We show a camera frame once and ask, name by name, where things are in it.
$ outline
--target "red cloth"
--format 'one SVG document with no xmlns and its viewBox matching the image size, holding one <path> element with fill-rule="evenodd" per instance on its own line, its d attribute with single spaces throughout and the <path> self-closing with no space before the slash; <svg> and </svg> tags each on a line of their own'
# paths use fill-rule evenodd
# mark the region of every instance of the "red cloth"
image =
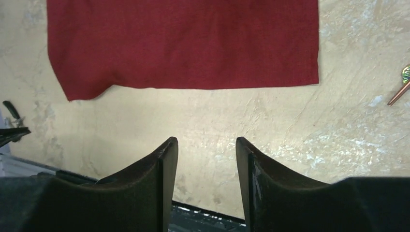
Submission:
<svg viewBox="0 0 410 232">
<path fill-rule="evenodd" d="M 316 84 L 317 0 L 47 0 L 48 53 L 68 100 L 111 85 Z"/>
</svg>

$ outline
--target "black object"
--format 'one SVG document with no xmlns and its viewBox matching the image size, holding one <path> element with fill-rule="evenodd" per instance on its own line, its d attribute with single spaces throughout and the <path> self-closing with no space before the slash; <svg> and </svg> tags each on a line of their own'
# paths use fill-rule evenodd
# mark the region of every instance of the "black object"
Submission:
<svg viewBox="0 0 410 232">
<path fill-rule="evenodd" d="M 410 178 L 329 185 L 236 141 L 244 221 L 171 201 L 177 140 L 99 181 L 66 171 L 0 178 L 0 231 L 410 231 Z"/>
<path fill-rule="evenodd" d="M 27 127 L 0 129 L 0 147 L 12 141 L 18 141 L 24 135 L 30 134 Z"/>
<path fill-rule="evenodd" d="M 410 231 L 410 178 L 353 177 L 329 185 L 236 141 L 249 232 Z"/>
<path fill-rule="evenodd" d="M 18 111 L 15 109 L 14 105 L 10 101 L 3 101 L 3 105 L 10 111 L 10 114 L 15 119 L 21 119 Z"/>
<path fill-rule="evenodd" d="M 23 119 L 18 114 L 18 111 L 15 109 L 14 105 L 10 101 L 3 101 L 3 105 L 10 111 L 10 114 L 12 115 L 12 117 L 18 121 L 17 127 L 22 126 Z M 14 139 L 12 139 L 12 142 L 16 143 L 20 140 L 21 140 L 21 136 L 15 137 Z"/>
<path fill-rule="evenodd" d="M 0 231 L 165 232 L 177 159 L 177 140 L 169 138 L 96 184 L 49 175 L 2 178 Z"/>
</svg>

